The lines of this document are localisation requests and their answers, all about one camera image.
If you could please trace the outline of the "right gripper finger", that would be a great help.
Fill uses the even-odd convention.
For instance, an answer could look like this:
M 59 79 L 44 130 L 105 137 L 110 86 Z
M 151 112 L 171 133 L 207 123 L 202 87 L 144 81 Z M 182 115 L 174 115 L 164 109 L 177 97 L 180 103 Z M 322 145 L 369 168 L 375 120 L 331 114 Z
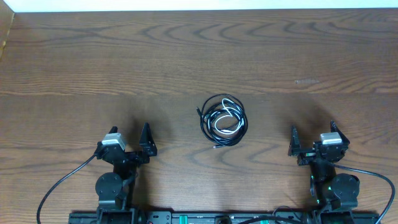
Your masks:
M 337 127 L 336 123 L 333 120 L 330 121 L 330 130 L 331 132 L 336 132 L 339 134 L 343 144 L 350 144 L 349 139 L 340 131 L 340 129 Z
M 292 126 L 288 155 L 297 156 L 301 153 L 301 150 L 302 147 L 300 144 L 297 128 L 295 126 Z

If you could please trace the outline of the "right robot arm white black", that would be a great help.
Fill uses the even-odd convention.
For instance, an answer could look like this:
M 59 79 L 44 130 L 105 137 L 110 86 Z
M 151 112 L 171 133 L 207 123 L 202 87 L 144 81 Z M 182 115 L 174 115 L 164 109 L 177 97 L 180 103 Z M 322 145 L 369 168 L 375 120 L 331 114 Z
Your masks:
M 335 165 L 344 156 L 350 144 L 349 139 L 330 122 L 330 132 L 322 133 L 312 147 L 302 147 L 297 128 L 291 127 L 288 155 L 297 158 L 300 166 L 309 166 L 311 171 L 310 193 L 318 208 L 308 217 L 313 223 L 326 223 L 322 218 L 327 213 L 350 212 L 358 206 L 359 179 L 350 174 L 337 174 Z

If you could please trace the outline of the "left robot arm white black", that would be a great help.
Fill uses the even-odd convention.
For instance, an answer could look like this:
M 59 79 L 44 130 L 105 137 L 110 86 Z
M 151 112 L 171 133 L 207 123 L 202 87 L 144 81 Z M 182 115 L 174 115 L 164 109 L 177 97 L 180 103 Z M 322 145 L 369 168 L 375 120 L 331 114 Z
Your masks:
M 133 207 L 132 195 L 138 168 L 157 155 L 149 123 L 144 124 L 141 132 L 140 151 L 127 152 L 126 145 L 115 126 L 98 142 L 95 157 L 111 164 L 113 171 L 101 175 L 96 181 L 95 190 L 99 197 L 96 223 L 147 222 L 146 213 Z

